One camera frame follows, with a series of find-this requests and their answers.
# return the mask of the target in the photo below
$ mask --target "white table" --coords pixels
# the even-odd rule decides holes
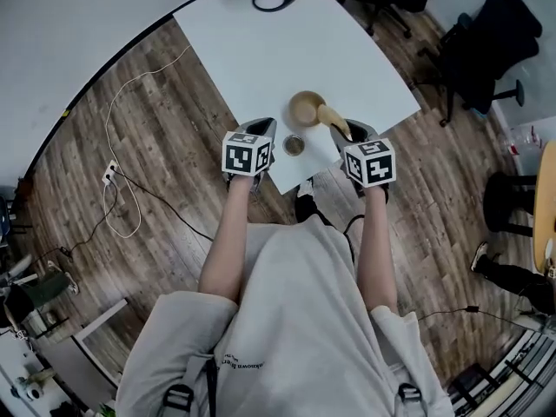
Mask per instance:
[[[305,140],[297,157],[282,147],[292,133],[288,101],[319,93],[342,116],[381,134],[419,109],[392,64],[335,0],[295,0],[266,13],[251,0],[197,0],[174,14],[238,123],[278,121],[276,187],[285,193],[340,159],[327,127],[295,131]]]

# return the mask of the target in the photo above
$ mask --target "gray shirt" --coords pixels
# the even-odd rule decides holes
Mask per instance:
[[[190,357],[213,349],[219,417],[405,415],[397,394],[405,381],[421,390],[428,415],[453,415],[415,314],[365,309],[345,237],[318,216],[249,226],[240,304],[162,296],[124,369],[118,417],[158,415]],[[208,415],[202,374],[195,406]]]

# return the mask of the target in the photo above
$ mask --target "wooden bowl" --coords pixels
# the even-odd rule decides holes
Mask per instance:
[[[319,123],[317,109],[326,104],[325,100],[313,91],[301,91],[289,100],[289,117],[297,125],[313,127]]]

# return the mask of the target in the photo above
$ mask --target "orange table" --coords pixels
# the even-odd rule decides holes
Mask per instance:
[[[535,266],[544,273],[546,245],[550,238],[556,242],[556,141],[550,141],[542,154],[533,218]]]

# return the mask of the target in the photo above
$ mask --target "green pants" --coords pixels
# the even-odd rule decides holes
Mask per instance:
[[[68,286],[70,280],[62,272],[50,272],[46,274],[36,286],[28,288],[22,286],[23,291],[31,301],[35,309],[44,306],[47,302],[54,300],[59,296]]]

